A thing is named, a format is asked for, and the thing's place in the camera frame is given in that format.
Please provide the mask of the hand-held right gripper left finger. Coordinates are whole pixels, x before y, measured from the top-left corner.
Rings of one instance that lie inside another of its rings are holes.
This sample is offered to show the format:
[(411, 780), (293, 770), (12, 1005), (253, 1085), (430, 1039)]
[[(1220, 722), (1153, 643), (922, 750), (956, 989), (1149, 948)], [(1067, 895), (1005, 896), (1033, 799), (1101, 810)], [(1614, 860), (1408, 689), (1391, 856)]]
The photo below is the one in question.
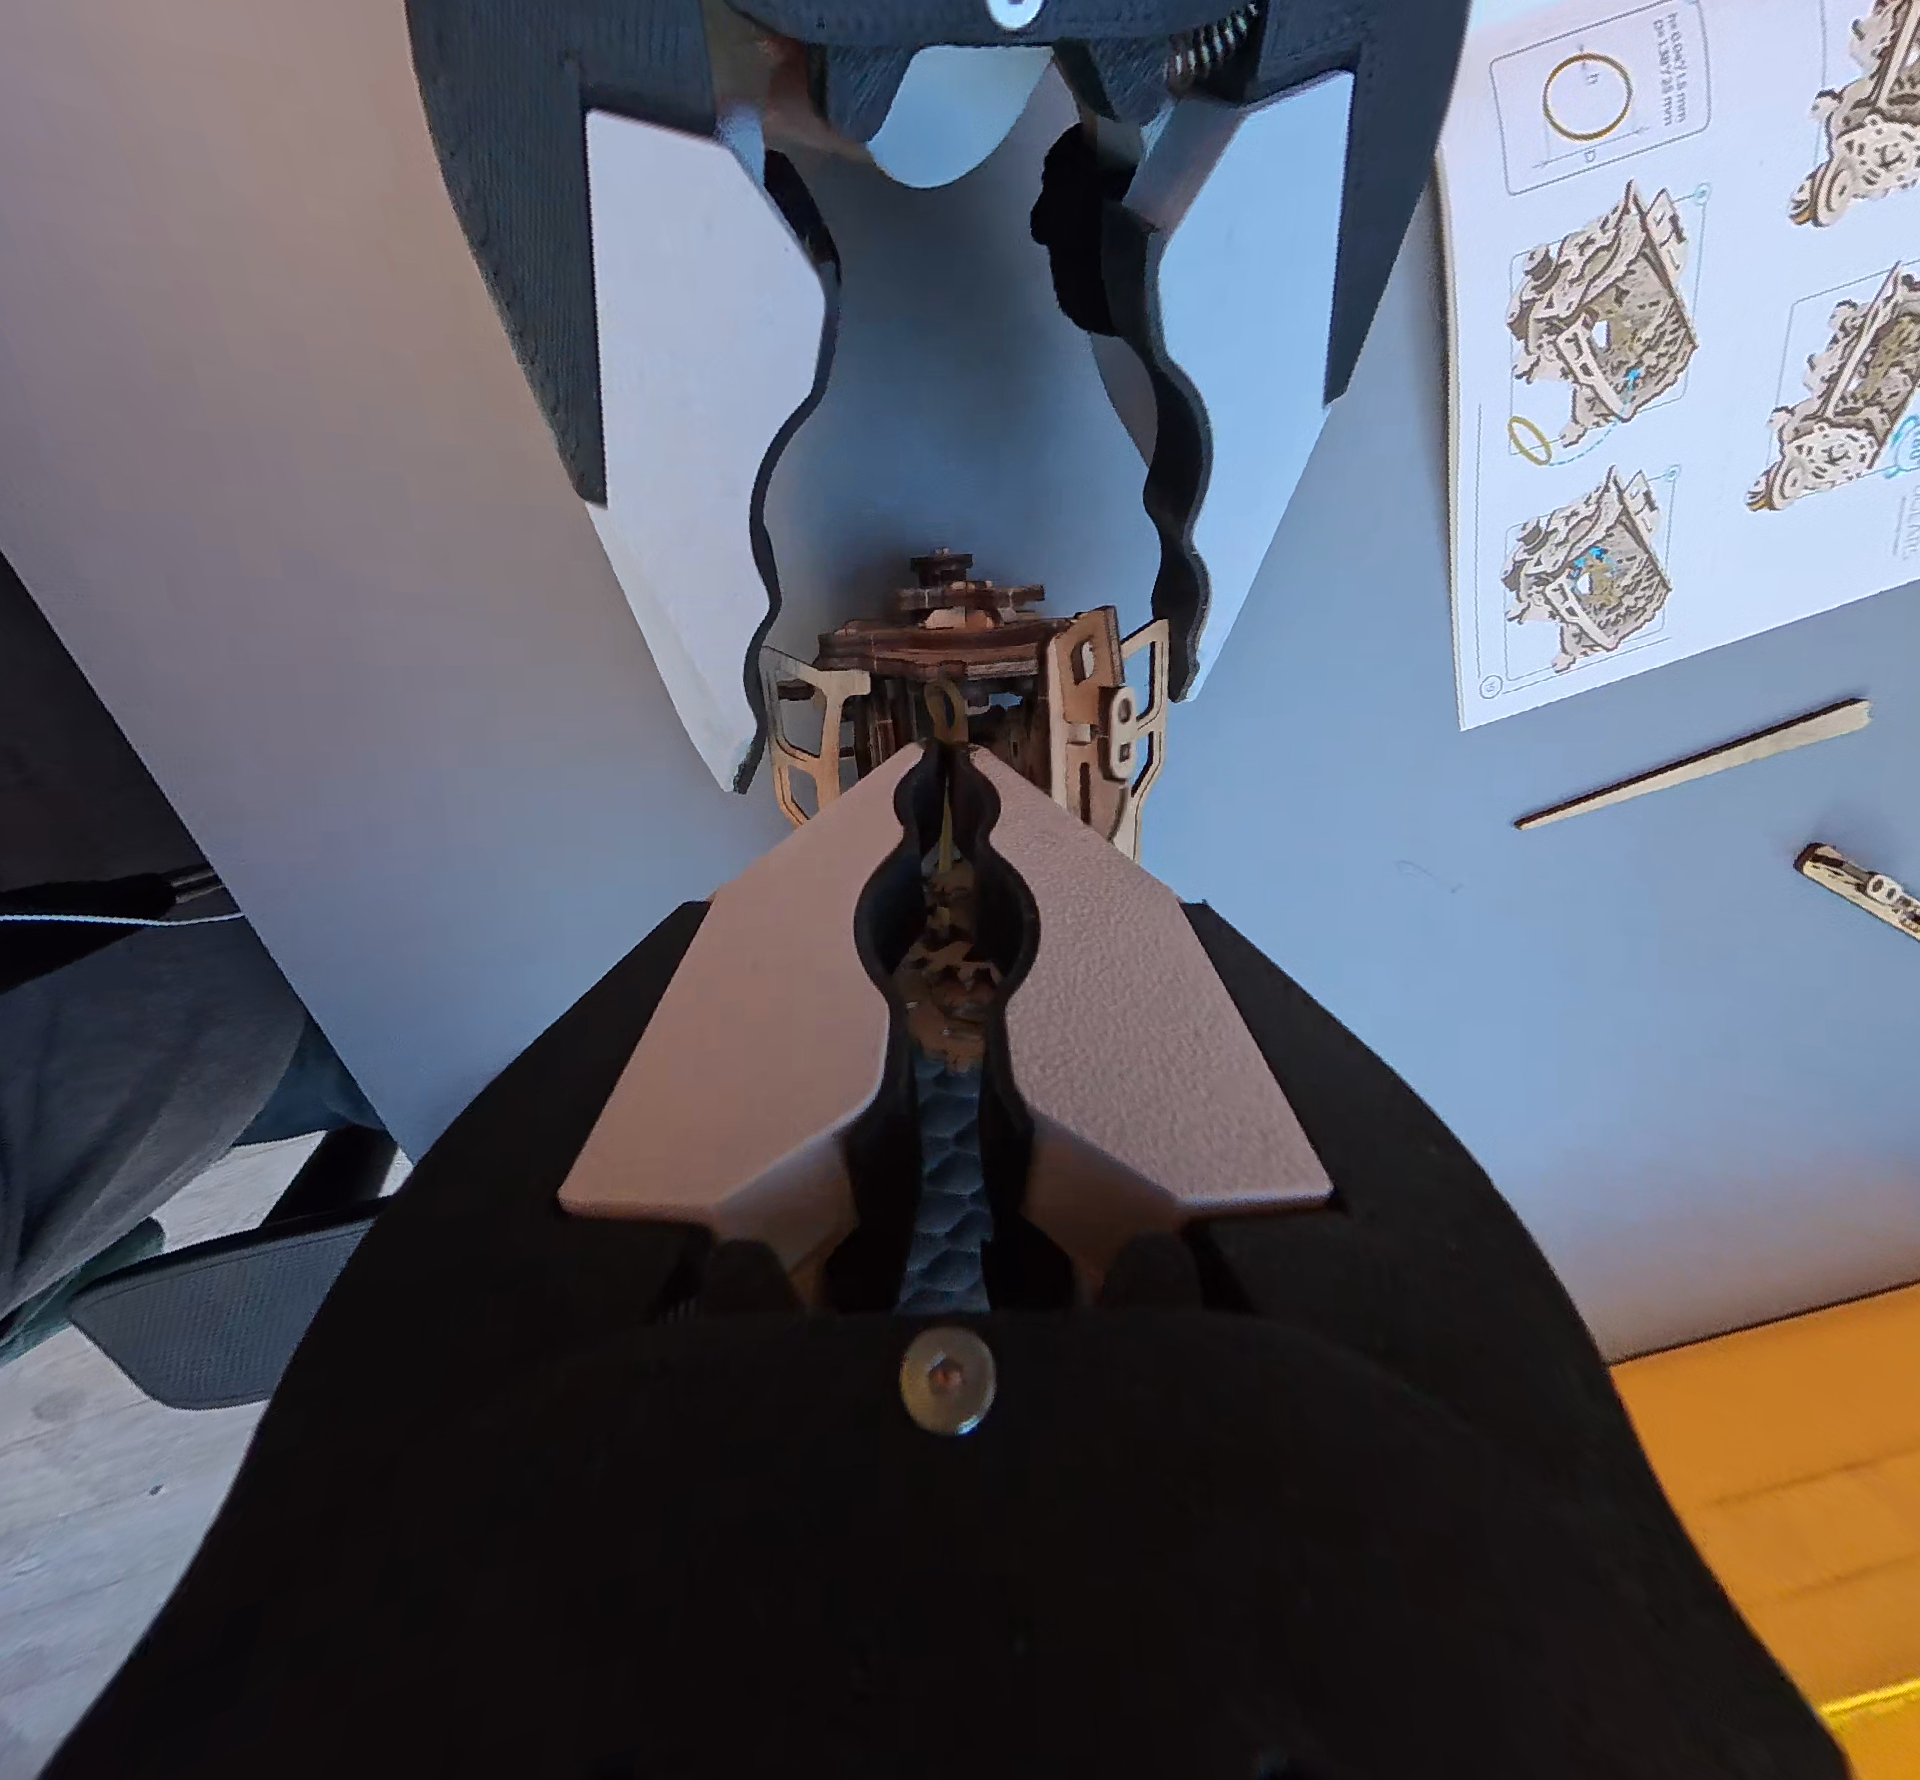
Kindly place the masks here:
[(894, 973), (942, 815), (939, 750), (904, 749), (711, 896), (568, 1215), (694, 1222), (770, 1245), (832, 1304), (898, 1299), (922, 1124)]

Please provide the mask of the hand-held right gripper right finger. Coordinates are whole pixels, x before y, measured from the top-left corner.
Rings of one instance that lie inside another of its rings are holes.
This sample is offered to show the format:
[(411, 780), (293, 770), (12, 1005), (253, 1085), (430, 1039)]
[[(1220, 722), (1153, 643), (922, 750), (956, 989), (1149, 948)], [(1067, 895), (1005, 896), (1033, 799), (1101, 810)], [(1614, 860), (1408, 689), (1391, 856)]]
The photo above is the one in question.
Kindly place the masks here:
[(1331, 1198), (1162, 879), (980, 747), (954, 753), (954, 834), (998, 973), (978, 1107), (997, 1304), (1092, 1295), (1143, 1235)]

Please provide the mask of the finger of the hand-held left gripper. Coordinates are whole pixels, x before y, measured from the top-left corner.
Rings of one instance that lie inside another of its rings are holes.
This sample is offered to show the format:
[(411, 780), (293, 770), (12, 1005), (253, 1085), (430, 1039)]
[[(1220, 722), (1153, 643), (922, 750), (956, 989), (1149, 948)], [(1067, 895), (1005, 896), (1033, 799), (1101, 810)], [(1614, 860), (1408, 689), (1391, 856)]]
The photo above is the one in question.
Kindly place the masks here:
[(1146, 462), (1171, 696), (1205, 686), (1330, 406), (1353, 80), (1149, 130), (1086, 115), (1049, 150), (1032, 232)]
[(766, 490), (823, 395), (842, 292), (820, 211), (760, 130), (750, 111), (721, 138), (587, 117), (595, 530), (682, 727), (737, 792), (762, 756), (756, 659), (780, 612)]

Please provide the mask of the small wooden gear piece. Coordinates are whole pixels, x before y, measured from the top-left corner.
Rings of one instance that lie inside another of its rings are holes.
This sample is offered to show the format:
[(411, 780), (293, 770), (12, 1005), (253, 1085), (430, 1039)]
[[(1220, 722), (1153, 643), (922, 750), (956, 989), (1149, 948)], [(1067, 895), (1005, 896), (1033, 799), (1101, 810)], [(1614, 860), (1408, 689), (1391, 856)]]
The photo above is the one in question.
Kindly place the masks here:
[(972, 946), (976, 885), (972, 864), (954, 840), (949, 798), (938, 850), (923, 866), (923, 891), (925, 924), (897, 970), (909, 1034), (923, 1056), (972, 1073), (984, 1063), (1001, 974)]

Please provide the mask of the wooden model assembly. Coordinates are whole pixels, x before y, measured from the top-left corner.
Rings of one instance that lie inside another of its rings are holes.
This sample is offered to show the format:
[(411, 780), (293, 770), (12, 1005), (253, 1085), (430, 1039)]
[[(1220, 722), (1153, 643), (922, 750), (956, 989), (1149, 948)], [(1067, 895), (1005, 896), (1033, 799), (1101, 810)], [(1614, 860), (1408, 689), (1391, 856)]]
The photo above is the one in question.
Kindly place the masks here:
[(773, 793), (795, 827), (894, 753), (972, 743), (1140, 857), (1170, 703), (1164, 618), (1129, 635), (1114, 608), (1047, 616), (1041, 584), (972, 576), (949, 550), (910, 562), (882, 616), (760, 657)]

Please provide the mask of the printed instruction sheet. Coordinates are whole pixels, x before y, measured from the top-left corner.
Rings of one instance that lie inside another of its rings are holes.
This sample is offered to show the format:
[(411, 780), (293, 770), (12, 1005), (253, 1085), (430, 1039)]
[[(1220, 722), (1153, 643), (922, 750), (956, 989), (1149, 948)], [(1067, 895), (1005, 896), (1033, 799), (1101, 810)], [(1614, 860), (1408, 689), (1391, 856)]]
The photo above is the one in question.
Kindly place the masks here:
[(1915, 578), (1917, 0), (1473, 0), (1464, 730)]

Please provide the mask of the thin wooden stick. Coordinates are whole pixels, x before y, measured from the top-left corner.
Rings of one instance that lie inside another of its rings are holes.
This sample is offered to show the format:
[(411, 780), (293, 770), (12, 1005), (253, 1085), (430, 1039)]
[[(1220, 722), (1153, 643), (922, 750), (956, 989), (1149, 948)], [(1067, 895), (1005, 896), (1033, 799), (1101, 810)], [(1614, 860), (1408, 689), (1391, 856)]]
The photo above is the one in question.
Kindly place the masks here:
[(1657, 792), (1674, 790), (1684, 783), (1704, 780), (1714, 774), (1755, 765), (1785, 753), (1823, 743), (1835, 736), (1851, 736), (1865, 730), (1872, 717), (1872, 701), (1867, 697), (1849, 697), (1818, 711), (1788, 717), (1781, 724), (1762, 729), (1754, 735), (1710, 747), (1687, 758), (1647, 770), (1606, 788), (1576, 795), (1550, 808), (1529, 813), (1513, 820), (1521, 833), (1539, 830), (1573, 817), (1618, 808)]

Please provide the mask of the small flat wooden part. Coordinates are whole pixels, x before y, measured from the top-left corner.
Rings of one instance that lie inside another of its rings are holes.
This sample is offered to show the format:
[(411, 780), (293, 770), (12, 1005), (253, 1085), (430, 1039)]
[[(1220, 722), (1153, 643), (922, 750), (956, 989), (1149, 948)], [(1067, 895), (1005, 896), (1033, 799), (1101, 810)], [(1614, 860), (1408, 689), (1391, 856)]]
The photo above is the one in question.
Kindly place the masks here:
[(1829, 842), (1809, 842), (1793, 866), (1823, 891), (1834, 892), (1910, 940), (1917, 940), (1917, 896), (1893, 876), (1862, 868)]

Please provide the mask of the yellow plastic box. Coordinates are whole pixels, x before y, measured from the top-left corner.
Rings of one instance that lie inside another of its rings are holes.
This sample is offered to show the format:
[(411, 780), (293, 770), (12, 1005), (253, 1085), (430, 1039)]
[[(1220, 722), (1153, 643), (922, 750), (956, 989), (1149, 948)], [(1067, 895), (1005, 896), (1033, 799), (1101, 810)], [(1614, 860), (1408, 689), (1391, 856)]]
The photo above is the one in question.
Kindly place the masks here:
[(1613, 1368), (1693, 1543), (1854, 1775), (1917, 1774), (1917, 1287)]

